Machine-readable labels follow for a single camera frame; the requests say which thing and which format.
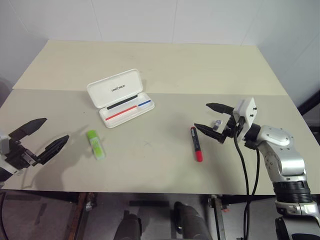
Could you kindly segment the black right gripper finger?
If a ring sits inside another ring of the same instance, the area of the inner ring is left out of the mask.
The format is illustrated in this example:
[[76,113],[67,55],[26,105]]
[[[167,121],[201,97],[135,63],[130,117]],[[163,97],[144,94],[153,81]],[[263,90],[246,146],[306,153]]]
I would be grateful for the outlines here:
[[233,115],[234,108],[225,104],[221,103],[207,103],[206,106],[211,110],[221,113],[221,114],[228,114],[230,116]]
[[222,134],[219,133],[215,130],[213,130],[213,128],[206,126],[204,124],[199,124],[199,123],[195,123],[194,126],[203,134],[205,134],[206,136],[217,140],[219,143],[223,144],[226,137]]

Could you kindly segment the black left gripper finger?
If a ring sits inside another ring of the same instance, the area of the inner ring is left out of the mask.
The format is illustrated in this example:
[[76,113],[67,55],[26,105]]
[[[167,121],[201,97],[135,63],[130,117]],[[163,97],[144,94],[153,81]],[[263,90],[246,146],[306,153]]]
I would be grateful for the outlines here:
[[69,135],[60,137],[59,139],[54,140],[47,147],[45,147],[45,150],[37,156],[37,163],[44,165],[54,156],[56,156],[67,144],[69,137]]
[[37,118],[34,120],[31,120],[13,132],[11,132],[9,136],[9,143],[14,143],[20,141],[22,138],[26,136],[32,135],[34,132],[36,132],[45,122],[47,121],[47,118]]

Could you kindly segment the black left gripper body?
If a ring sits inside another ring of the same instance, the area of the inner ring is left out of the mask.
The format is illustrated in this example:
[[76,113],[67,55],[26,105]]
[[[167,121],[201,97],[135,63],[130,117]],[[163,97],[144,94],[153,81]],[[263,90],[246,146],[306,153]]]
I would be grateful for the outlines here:
[[37,156],[22,146],[20,141],[8,141],[8,150],[4,153],[4,169],[7,172],[18,172],[36,164]]

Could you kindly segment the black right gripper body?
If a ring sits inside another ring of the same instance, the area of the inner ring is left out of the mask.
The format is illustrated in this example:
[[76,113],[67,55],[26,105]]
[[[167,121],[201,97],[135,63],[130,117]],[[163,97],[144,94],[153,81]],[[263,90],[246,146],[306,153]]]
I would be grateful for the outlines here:
[[226,126],[223,129],[223,139],[234,138],[234,133],[239,140],[242,140],[244,137],[240,136],[240,133],[243,133],[244,124],[246,119],[244,116],[241,116],[238,120],[235,119],[233,115],[228,119]]

